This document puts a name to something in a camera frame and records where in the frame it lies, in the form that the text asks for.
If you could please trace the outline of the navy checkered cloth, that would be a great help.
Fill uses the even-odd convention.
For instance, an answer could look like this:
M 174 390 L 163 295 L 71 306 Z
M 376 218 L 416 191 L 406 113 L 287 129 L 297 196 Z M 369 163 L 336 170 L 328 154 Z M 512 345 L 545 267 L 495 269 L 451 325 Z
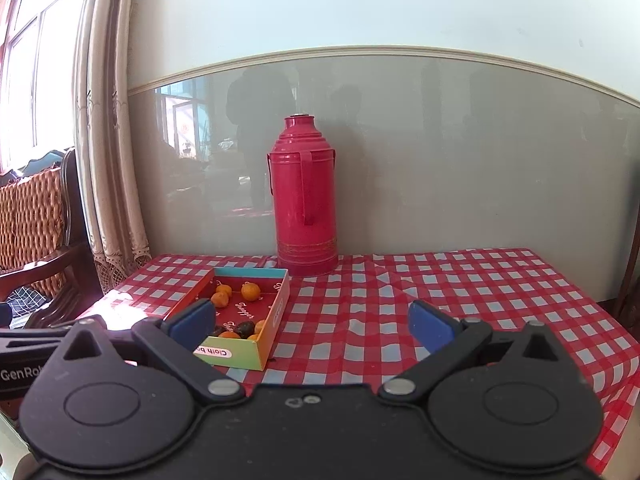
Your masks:
M 50 299 L 34 288 L 23 286 L 15 289 L 1 301 L 1 318 L 11 322 L 14 318 L 31 315 L 50 304 Z

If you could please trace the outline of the red lined cardboard box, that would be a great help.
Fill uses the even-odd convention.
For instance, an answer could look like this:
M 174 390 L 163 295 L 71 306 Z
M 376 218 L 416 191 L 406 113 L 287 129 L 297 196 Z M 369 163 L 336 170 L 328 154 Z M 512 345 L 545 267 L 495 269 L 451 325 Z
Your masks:
M 258 301 L 246 302 L 240 292 L 245 282 L 256 283 L 262 291 Z M 213 337 L 212 333 L 194 351 L 203 361 L 217 366 L 244 368 L 244 370 L 263 370 L 270 356 L 273 341 L 290 296 L 290 276 L 284 269 L 242 269 L 231 266 L 218 266 L 205 273 L 175 307 L 169 310 L 166 318 L 178 314 L 196 300 L 208 299 L 216 292 L 218 285 L 232 288 L 228 307 L 216 309 L 215 326 L 222 325 L 233 330 L 235 325 L 245 321 L 255 324 L 265 320 L 266 324 L 257 335 L 257 340 L 224 339 Z

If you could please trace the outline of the red checkered tablecloth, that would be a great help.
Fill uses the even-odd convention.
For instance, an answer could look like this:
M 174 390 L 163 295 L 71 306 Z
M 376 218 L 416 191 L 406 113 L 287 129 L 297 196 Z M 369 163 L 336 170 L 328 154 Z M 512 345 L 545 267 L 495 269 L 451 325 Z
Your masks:
M 210 352 L 246 388 L 259 384 L 368 384 L 378 387 L 452 338 L 464 322 L 495 330 L 541 324 L 577 363 L 603 408 L 589 457 L 605 471 L 639 395 L 639 346 L 611 315 L 551 264 L 526 248 L 467 249 L 405 255 L 344 256 L 334 270 L 285 278 L 266 256 L 161 255 L 102 299 L 90 313 L 112 330 L 148 316 L 166 318 L 180 304 L 218 286 L 256 283 L 262 301 L 235 298 L 231 310 L 261 320 L 284 299 L 267 361 L 256 370 Z

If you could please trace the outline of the wooden sofa with woven back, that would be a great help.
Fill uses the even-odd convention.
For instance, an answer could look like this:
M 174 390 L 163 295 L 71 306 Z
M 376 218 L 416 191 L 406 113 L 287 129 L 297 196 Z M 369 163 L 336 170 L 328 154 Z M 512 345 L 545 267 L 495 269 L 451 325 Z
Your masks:
M 1 301 L 28 286 L 50 299 L 3 328 L 73 321 L 102 296 L 80 198 L 76 153 L 1 187 Z

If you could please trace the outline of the red thermos flask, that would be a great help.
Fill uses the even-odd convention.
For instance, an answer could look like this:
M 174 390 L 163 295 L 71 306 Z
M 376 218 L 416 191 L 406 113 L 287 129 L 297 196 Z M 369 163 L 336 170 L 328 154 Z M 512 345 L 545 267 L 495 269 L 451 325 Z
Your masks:
M 294 276 L 331 272 L 338 260 L 336 151 L 314 116 L 285 118 L 267 162 L 279 266 Z

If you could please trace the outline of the beige lace curtain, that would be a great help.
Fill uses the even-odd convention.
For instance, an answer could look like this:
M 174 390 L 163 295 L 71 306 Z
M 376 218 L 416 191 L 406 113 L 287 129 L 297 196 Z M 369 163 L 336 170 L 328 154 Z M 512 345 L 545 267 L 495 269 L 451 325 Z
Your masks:
M 131 144 L 130 11 L 131 0 L 84 0 L 74 55 L 80 197 L 104 292 L 151 260 Z

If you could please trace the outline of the window with frame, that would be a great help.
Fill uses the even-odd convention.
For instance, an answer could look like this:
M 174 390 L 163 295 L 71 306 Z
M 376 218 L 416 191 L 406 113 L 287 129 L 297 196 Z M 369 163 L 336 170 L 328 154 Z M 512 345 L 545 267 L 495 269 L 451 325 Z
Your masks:
M 1 0 L 1 169 L 74 144 L 73 70 L 84 0 Z

